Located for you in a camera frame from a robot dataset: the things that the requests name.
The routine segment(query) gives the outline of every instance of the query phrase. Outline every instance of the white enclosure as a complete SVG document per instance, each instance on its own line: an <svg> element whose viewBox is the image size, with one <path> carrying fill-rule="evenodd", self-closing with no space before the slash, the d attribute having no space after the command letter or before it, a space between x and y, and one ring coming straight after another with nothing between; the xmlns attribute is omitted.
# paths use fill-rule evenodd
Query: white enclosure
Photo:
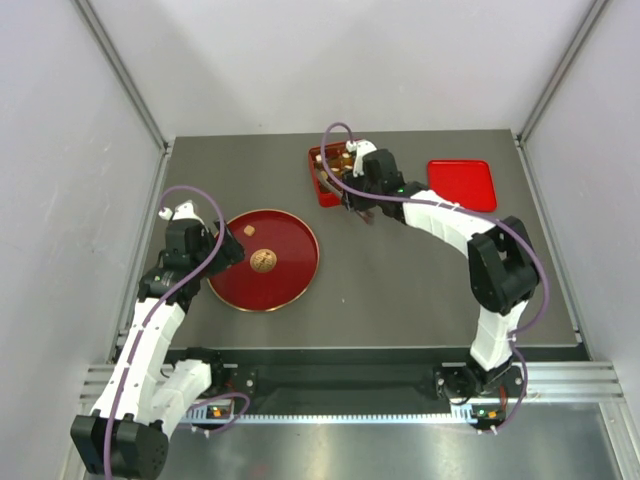
<svg viewBox="0 0 640 480"><path fill-rule="evenodd" d="M640 422L640 3L616 0L528 142L592 355Z"/></svg>
<svg viewBox="0 0 640 480"><path fill-rule="evenodd" d="M93 3L170 138L519 131L591 0Z"/></svg>
<svg viewBox="0 0 640 480"><path fill-rule="evenodd" d="M510 129L590 353L615 363L640 422L636 0L32 0L0 12L3 478L63 466L87 367L106 360L132 291L162 140L335 120Z"/></svg>
<svg viewBox="0 0 640 480"><path fill-rule="evenodd" d="M113 342L160 152L71 2L0 10L0 464L45 479Z"/></svg>

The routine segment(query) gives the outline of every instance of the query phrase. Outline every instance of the dark gray surface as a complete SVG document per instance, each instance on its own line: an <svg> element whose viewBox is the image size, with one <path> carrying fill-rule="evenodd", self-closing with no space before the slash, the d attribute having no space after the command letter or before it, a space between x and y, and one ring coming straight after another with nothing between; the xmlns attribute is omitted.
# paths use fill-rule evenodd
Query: dark gray surface
<svg viewBox="0 0 640 480"><path fill-rule="evenodd" d="M467 425L239 425L178 431L164 480L615 480L598 406L525 406L503 433Z"/></svg>
<svg viewBox="0 0 640 480"><path fill-rule="evenodd" d="M434 158L489 162L498 211L527 226L551 277L551 306L527 345L573 345L575 336L553 271L534 202L509 131L365 133L391 150L405 179L425 181ZM424 232L378 213L369 227L341 207L321 208L306 163L319 134L181 137L169 162L166 186L187 184L209 192L228 218L261 208L302 218L320 244L320 266L309 290L271 313L245 313L221 302L203 283L172 347L414 347L466 346L473 340L478 305L465 258ZM193 195L174 194L170 205ZM201 216L213 209L196 199ZM147 266L164 245L157 222ZM540 289L523 321L535 313Z"/></svg>

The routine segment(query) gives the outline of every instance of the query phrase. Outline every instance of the red plate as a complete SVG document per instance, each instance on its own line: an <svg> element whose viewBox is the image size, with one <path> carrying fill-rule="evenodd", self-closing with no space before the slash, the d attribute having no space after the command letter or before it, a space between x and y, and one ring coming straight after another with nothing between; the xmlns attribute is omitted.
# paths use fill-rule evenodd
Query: red plate
<svg viewBox="0 0 640 480"><path fill-rule="evenodd" d="M249 236L246 227L255 232ZM238 310L269 312L302 295L316 274L318 241L298 217L280 210L255 210L229 222L245 259L209 278L220 299Z"/></svg>

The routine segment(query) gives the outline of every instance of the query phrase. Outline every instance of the gray table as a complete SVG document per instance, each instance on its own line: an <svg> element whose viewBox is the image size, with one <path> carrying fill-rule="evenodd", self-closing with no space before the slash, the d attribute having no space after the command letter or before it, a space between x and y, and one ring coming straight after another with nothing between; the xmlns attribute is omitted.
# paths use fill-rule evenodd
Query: gray table
<svg viewBox="0 0 640 480"><path fill-rule="evenodd" d="M359 136L391 150L407 180L425 181L426 163L434 158L488 161L498 198L496 215L516 215L524 221L551 278L551 306L544 322L519 341L547 346L576 343L509 131ZM469 288L466 260L439 240L382 214L370 227L342 208L321 208L306 163L307 151L319 142L319 134L176 140L166 186L188 184L206 190L228 218L261 208L291 212L311 226L321 255L308 291L271 313L237 311L203 284L172 347L468 346L475 335L478 305ZM176 193L170 202L192 197ZM194 200L203 218L211 221L213 209ZM147 267L164 245L164 225L157 222L154 227ZM523 321L537 310L539 290Z"/></svg>

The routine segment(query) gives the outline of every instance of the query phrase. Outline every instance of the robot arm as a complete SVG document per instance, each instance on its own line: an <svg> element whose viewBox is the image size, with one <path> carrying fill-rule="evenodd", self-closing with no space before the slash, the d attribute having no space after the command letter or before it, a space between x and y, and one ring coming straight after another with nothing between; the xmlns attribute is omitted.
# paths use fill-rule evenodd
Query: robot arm
<svg viewBox="0 0 640 480"><path fill-rule="evenodd" d="M439 197L426 185L406 183L388 150L377 150L366 140L350 142L347 150L355 162L353 172L343 177L346 185L362 192L430 203L377 201L345 192L342 203L348 209L362 212L380 207L385 215L438 237L467 257L471 290L480 304L468 367L475 392L491 389L511 366L508 334L518 326L539 281L531 258L493 223L459 211L459 205ZM520 220L508 217L503 223L531 244Z"/></svg>
<svg viewBox="0 0 640 480"><path fill-rule="evenodd" d="M140 280L133 321L118 363L91 415L78 415L71 427L71 437L90 473L104 473L105 429L114 405L114 476L152 480L162 471L169 439L185 412L203 392L216 395L226 382L219 365L189 359L178 362L169 380L157 388L169 345L200 290L201 277L215 275L244 259L244 249L225 229L222 247L203 273L149 317L158 299L193 272L215 245L192 202L183 203L175 212L165 208L160 217L169 220L166 248L158 264Z"/></svg>

